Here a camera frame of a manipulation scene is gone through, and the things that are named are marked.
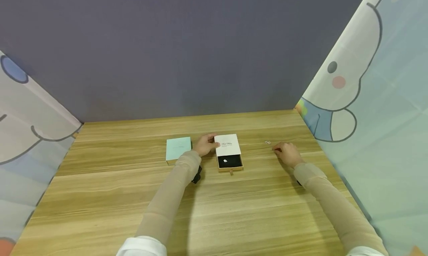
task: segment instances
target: hand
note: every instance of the hand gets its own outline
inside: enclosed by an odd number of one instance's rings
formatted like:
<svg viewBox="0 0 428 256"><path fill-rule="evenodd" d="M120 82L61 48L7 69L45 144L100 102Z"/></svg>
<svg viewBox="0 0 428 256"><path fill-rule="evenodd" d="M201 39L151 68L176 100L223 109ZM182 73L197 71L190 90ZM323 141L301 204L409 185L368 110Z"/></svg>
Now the hand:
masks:
<svg viewBox="0 0 428 256"><path fill-rule="evenodd" d="M272 147L273 152L290 168L296 168L300 163L305 163L297 147L292 143L281 142Z"/></svg>
<svg viewBox="0 0 428 256"><path fill-rule="evenodd" d="M214 136L217 134L202 135L196 144L193 146L194 151L198 152L199 157L208 154L212 149L220 147L220 143L214 143Z"/></svg>

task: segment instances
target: person's left hand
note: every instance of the person's left hand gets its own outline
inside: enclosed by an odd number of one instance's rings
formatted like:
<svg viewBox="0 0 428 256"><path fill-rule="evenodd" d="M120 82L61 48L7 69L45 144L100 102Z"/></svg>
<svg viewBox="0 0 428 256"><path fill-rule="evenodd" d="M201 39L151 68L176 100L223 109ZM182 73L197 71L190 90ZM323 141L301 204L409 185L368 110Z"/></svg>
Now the person's left hand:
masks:
<svg viewBox="0 0 428 256"><path fill-rule="evenodd" d="M220 147L220 143L214 143L214 136L216 135L217 134L214 133L202 135L195 143L192 150L196 151L199 154L199 157L203 157L212 149Z"/></svg>

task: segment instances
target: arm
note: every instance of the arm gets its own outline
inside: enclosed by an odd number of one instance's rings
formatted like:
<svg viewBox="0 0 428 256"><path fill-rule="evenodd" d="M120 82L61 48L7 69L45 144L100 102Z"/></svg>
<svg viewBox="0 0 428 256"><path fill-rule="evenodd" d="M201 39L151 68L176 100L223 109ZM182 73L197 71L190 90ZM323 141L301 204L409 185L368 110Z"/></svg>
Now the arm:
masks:
<svg viewBox="0 0 428 256"><path fill-rule="evenodd" d="M135 233L119 249L116 256L166 255L166 243L186 186L198 172L201 157L219 146L215 134L203 135L192 151L181 155L161 184L144 213Z"/></svg>
<svg viewBox="0 0 428 256"><path fill-rule="evenodd" d="M306 163L293 144L279 143L273 149L285 164L294 169L299 183L320 203L347 253L356 247L369 247L388 256L374 228L327 180L324 172Z"/></svg>
<svg viewBox="0 0 428 256"><path fill-rule="evenodd" d="M200 163L196 151L181 155L149 203L136 237L150 236L166 245L185 188L197 174Z"/></svg>

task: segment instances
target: cartoon eye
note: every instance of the cartoon eye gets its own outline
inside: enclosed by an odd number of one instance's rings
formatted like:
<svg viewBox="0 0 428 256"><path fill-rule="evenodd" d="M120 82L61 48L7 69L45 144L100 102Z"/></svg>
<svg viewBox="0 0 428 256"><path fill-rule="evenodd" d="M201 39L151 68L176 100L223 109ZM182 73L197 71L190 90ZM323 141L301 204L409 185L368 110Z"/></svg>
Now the cartoon eye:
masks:
<svg viewBox="0 0 428 256"><path fill-rule="evenodd" d="M330 64L327 67L327 71L329 73L333 73L336 71L336 69L337 69L337 63L335 61L330 62Z"/></svg>
<svg viewBox="0 0 428 256"><path fill-rule="evenodd" d="M28 76L17 64L15 64L9 57L2 55L0 57L1 68L9 76L9 78L13 79L19 83L27 83Z"/></svg>

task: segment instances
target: light blue box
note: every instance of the light blue box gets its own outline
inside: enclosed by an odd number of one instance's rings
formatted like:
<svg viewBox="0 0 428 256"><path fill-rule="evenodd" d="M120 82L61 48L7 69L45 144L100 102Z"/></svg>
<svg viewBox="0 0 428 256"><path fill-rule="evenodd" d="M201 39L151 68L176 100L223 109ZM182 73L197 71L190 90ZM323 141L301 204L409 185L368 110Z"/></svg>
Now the light blue box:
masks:
<svg viewBox="0 0 428 256"><path fill-rule="evenodd" d="M186 151L192 149L190 137L174 138L166 140L166 162L174 164Z"/></svg>

